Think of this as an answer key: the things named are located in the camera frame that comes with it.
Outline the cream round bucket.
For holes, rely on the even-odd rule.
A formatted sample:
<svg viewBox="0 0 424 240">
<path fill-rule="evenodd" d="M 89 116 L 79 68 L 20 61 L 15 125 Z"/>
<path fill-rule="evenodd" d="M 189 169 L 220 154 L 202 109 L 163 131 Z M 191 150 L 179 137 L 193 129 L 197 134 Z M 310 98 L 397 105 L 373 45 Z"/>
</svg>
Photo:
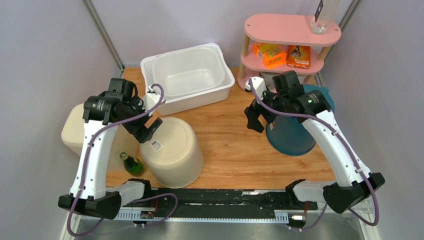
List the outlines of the cream round bucket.
<svg viewBox="0 0 424 240">
<path fill-rule="evenodd" d="M 194 129 L 184 120 L 165 117 L 152 139 L 139 145 L 141 157 L 164 187 L 192 184 L 204 167 L 204 156 Z"/>
</svg>

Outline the teal round bucket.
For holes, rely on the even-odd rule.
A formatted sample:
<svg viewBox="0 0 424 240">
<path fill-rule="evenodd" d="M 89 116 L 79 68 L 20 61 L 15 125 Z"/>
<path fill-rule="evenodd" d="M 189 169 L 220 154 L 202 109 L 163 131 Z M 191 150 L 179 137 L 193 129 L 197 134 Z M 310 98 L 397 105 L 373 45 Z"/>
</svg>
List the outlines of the teal round bucket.
<svg viewBox="0 0 424 240">
<path fill-rule="evenodd" d="M 265 132 L 271 146 L 289 156 L 304 155 L 316 144 L 296 117 L 276 115 L 274 121 L 266 124 Z"/>
</svg>

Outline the cream rectangular bin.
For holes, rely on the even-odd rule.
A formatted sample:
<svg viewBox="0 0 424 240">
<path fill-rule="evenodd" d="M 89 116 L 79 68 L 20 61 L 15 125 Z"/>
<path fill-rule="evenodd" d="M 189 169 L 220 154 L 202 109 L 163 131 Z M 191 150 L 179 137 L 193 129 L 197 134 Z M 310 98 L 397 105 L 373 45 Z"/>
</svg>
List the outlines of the cream rectangular bin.
<svg viewBox="0 0 424 240">
<path fill-rule="evenodd" d="M 82 103 L 75 106 L 70 112 L 61 132 L 62 142 L 78 156 L 82 153 L 85 134 L 83 112 L 84 105 Z M 135 157 L 138 150 L 139 142 L 127 132 L 123 125 L 119 125 L 110 149 L 107 170 L 124 171 L 125 167 L 120 158 L 120 153 L 125 152 Z"/>
</svg>

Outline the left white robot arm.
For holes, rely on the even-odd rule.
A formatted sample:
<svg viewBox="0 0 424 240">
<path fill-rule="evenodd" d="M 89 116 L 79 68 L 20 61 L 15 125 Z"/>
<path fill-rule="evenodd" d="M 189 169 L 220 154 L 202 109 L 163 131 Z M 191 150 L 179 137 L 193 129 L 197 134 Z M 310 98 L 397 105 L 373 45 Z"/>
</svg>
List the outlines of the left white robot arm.
<svg viewBox="0 0 424 240">
<path fill-rule="evenodd" d="M 120 208 L 132 201 L 149 206 L 153 193 L 145 188 L 146 181 L 131 178 L 118 187 L 107 187 L 107 168 L 119 126 L 139 143 L 151 140 L 162 120 L 157 118 L 150 127 L 145 124 L 165 101 L 160 84 L 151 84 L 139 97 L 136 85 L 123 78 L 112 78 L 108 90 L 90 96 L 83 104 L 84 134 L 77 173 L 69 192 L 59 196 L 58 207 L 71 214 L 113 220 Z"/>
</svg>

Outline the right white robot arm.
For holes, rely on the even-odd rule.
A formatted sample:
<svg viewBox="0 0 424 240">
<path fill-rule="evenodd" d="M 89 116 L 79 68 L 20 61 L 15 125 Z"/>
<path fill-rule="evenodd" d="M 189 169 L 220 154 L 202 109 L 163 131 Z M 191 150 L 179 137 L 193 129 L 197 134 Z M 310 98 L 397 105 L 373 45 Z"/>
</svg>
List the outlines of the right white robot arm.
<svg viewBox="0 0 424 240">
<path fill-rule="evenodd" d="M 286 204 L 298 209 L 306 201 L 320 202 L 341 214 L 369 197 L 375 199 L 386 180 L 382 173 L 371 171 L 351 148 L 324 94 L 319 89 L 305 90 L 293 70 L 273 77 L 273 81 L 275 91 L 259 76 L 245 83 L 245 91 L 254 95 L 244 110 L 247 128 L 262 132 L 265 128 L 259 116 L 269 124 L 277 116 L 296 118 L 319 145 L 335 176 L 332 182 L 293 182 L 289 186 L 292 191 L 285 195 Z"/>
</svg>

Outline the green glass bottle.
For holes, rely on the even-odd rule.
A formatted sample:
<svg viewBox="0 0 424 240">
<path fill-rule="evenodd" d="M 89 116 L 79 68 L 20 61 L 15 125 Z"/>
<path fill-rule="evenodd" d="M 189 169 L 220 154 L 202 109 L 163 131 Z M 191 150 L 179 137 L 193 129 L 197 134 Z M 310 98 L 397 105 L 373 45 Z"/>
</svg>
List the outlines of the green glass bottle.
<svg viewBox="0 0 424 240">
<path fill-rule="evenodd" d="M 141 160 L 139 160 L 137 157 L 133 157 L 131 155 L 128 155 L 126 152 L 121 152 L 119 154 L 120 159 L 123 162 L 125 170 L 134 177 L 141 176 L 144 171 L 144 165 Z"/>
</svg>

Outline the orange snack box left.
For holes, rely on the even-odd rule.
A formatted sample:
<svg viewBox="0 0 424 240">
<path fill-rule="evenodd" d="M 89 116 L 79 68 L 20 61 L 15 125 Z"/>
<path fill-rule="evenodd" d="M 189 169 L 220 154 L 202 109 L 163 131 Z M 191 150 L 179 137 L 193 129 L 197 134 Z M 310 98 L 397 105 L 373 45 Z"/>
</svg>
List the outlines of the orange snack box left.
<svg viewBox="0 0 424 240">
<path fill-rule="evenodd" d="M 252 51 L 268 69 L 286 64 L 287 53 L 280 44 L 254 42 Z"/>
</svg>

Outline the orange snack box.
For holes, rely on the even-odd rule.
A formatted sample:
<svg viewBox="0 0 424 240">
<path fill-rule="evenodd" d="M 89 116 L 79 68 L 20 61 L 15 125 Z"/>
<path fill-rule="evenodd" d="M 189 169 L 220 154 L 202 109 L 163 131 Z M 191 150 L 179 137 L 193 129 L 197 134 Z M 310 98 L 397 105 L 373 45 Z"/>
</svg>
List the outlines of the orange snack box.
<svg viewBox="0 0 424 240">
<path fill-rule="evenodd" d="M 280 44 L 254 42 L 252 51 L 268 69 L 286 64 L 287 53 Z"/>
<path fill-rule="evenodd" d="M 286 63 L 290 67 L 309 69 L 311 66 L 311 47 L 302 45 L 289 45 Z"/>
</svg>

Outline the white plastic tub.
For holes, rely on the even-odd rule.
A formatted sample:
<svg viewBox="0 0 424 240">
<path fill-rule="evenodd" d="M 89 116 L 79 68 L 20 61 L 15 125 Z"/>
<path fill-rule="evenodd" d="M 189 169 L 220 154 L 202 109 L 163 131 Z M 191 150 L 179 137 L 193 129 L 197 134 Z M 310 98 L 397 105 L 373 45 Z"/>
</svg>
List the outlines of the white plastic tub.
<svg viewBox="0 0 424 240">
<path fill-rule="evenodd" d="M 236 82 L 216 43 L 146 57 L 140 69 L 147 88 L 164 89 L 165 102 L 157 109 L 162 116 L 224 101 Z"/>
</svg>

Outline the orange snack box right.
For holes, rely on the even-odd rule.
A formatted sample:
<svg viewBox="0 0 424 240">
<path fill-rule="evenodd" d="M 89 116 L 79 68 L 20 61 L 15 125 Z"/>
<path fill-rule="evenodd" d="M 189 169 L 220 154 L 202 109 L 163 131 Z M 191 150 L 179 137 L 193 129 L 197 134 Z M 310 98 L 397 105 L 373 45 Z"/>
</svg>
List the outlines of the orange snack box right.
<svg viewBox="0 0 424 240">
<path fill-rule="evenodd" d="M 290 67 L 309 69 L 311 66 L 311 47 L 302 45 L 289 45 L 286 63 Z"/>
</svg>

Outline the pink three-tier shelf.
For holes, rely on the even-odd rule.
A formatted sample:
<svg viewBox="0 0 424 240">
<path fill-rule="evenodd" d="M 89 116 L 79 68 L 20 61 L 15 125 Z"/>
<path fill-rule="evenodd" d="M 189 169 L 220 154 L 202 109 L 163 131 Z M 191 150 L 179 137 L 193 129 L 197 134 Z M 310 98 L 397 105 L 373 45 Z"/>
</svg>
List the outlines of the pink three-tier shelf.
<svg viewBox="0 0 424 240">
<path fill-rule="evenodd" d="M 237 84 L 244 88 L 249 77 L 258 76 L 260 72 L 282 73 L 294 70 L 305 81 L 311 83 L 315 75 L 323 68 L 324 59 L 329 50 L 342 36 L 342 30 L 334 21 L 327 24 L 325 33 L 312 32 L 312 15 L 290 15 L 258 13 L 247 18 L 244 23 L 244 36 L 241 44 L 240 66 Z M 253 53 L 253 42 L 279 44 L 284 50 L 288 45 L 321 47 L 318 52 L 311 49 L 311 66 L 309 69 L 291 67 L 286 64 L 268 69 Z"/>
</svg>

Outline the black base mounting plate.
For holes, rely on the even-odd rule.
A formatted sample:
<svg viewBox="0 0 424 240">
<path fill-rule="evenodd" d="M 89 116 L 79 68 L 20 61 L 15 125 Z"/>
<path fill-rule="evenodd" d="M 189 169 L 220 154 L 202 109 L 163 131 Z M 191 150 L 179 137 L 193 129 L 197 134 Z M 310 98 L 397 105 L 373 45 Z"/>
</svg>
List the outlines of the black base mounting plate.
<svg viewBox="0 0 424 240">
<path fill-rule="evenodd" d="M 315 202 L 297 201 L 284 190 L 216 189 L 216 188 L 154 188 L 146 202 L 129 203 L 128 207 L 151 207 L 156 216 L 175 218 L 260 218 L 274 217 L 275 210 L 303 212 L 317 210 Z"/>
</svg>

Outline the clear glass vase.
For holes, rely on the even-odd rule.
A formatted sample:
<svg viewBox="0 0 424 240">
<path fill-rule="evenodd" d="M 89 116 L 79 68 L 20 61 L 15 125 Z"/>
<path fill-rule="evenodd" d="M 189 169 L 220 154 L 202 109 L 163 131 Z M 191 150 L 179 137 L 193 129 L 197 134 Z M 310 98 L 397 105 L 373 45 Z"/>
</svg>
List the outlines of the clear glass vase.
<svg viewBox="0 0 424 240">
<path fill-rule="evenodd" d="M 320 0 L 311 20 L 311 32 L 323 35 L 336 13 L 340 0 Z"/>
</svg>

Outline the aluminium frame rail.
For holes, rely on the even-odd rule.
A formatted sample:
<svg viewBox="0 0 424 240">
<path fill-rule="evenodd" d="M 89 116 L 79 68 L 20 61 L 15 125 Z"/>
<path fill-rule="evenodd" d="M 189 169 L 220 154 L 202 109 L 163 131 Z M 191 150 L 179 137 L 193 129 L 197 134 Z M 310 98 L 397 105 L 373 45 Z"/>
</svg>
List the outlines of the aluminium frame rail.
<svg viewBox="0 0 424 240">
<path fill-rule="evenodd" d="M 292 189 L 152 188 L 141 199 L 124 203 L 117 190 L 96 200 L 79 199 L 75 214 L 103 220 L 127 220 L 135 224 L 175 222 L 275 223 L 303 230 L 306 212 L 321 210 L 317 201 L 295 199 Z"/>
</svg>

